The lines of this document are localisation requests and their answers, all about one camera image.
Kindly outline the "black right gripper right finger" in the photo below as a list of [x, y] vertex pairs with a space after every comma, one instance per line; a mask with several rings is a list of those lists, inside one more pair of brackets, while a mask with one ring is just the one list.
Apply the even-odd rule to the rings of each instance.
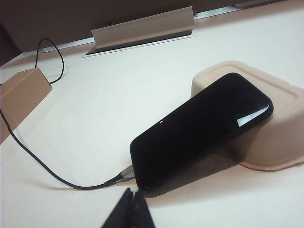
[[155, 224], [151, 217], [144, 195], [138, 191], [135, 193], [131, 206], [131, 228], [154, 228]]

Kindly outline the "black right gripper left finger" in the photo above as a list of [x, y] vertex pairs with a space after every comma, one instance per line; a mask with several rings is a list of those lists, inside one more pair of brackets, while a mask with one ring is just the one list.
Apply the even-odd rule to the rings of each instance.
[[102, 227], [127, 228], [129, 226], [132, 200], [133, 192], [130, 188], [127, 188]]

